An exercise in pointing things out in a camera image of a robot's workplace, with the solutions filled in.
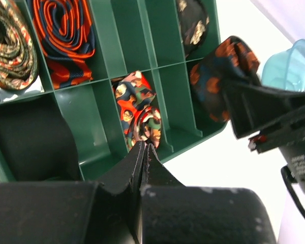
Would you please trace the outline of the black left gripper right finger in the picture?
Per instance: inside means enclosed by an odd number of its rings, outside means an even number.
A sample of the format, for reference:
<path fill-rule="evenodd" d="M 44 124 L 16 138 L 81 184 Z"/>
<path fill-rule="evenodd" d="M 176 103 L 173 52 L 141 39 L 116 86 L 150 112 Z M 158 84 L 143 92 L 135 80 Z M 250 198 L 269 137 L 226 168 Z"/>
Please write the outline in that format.
<path fill-rule="evenodd" d="M 246 188 L 186 187 L 146 147 L 142 183 L 144 243 L 276 243 L 266 208 Z"/>

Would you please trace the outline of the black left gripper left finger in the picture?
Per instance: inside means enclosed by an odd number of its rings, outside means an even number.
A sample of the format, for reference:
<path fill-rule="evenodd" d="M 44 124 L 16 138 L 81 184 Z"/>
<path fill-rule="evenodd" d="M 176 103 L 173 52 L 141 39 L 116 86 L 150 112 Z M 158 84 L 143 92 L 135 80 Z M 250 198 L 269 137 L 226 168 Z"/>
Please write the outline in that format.
<path fill-rule="evenodd" d="M 94 181 L 0 183 L 0 243 L 139 243 L 145 143 Z"/>

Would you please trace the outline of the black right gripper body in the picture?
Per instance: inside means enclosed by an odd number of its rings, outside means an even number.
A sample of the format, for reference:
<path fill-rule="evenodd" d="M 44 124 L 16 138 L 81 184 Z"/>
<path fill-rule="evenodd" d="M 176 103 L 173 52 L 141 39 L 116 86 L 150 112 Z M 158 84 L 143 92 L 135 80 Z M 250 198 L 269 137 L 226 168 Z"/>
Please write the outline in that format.
<path fill-rule="evenodd" d="M 249 138 L 249 149 L 265 153 L 278 148 L 301 188 L 305 188 L 305 123 L 276 124 Z"/>

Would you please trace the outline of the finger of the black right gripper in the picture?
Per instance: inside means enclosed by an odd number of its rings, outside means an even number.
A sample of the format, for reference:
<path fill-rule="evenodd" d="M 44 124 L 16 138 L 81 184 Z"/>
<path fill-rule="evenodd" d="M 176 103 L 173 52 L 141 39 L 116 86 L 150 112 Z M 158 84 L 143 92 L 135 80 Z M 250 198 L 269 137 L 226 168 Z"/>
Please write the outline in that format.
<path fill-rule="evenodd" d="M 305 122 L 305 92 L 226 79 L 222 95 L 238 139 L 256 131 L 272 133 L 288 125 L 295 129 L 295 123 Z"/>

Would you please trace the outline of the black orange floral tie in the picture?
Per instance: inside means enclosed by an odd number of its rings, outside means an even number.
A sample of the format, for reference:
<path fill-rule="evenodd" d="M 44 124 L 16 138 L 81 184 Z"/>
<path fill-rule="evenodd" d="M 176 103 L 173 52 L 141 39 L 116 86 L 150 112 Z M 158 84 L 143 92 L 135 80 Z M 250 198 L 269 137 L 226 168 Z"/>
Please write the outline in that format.
<path fill-rule="evenodd" d="M 261 85 L 259 61 L 251 48 L 237 36 L 230 36 L 190 70 L 190 84 L 209 117 L 219 123 L 230 119 L 223 95 L 225 81 Z"/>

